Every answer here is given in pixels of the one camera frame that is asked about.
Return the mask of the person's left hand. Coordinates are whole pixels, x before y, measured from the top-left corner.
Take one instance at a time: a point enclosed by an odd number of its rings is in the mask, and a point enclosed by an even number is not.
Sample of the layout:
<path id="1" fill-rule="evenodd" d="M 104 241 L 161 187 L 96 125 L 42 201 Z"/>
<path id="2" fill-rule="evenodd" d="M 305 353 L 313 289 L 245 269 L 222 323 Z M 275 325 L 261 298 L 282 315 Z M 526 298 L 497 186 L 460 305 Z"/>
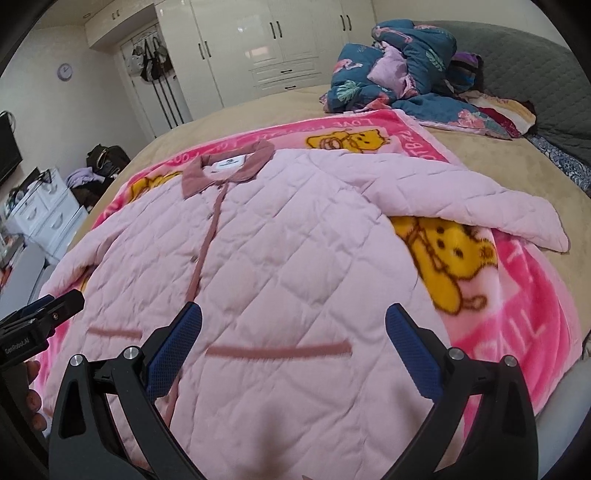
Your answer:
<path id="1" fill-rule="evenodd" d="M 37 360 L 28 360 L 25 363 L 27 369 L 27 378 L 29 385 L 32 385 L 36 380 L 39 371 L 40 363 Z M 47 428 L 46 419 L 40 413 L 42 407 L 42 400 L 40 395 L 34 390 L 29 389 L 26 396 L 26 404 L 32 414 L 30 423 L 33 429 L 37 432 L 43 432 Z"/>

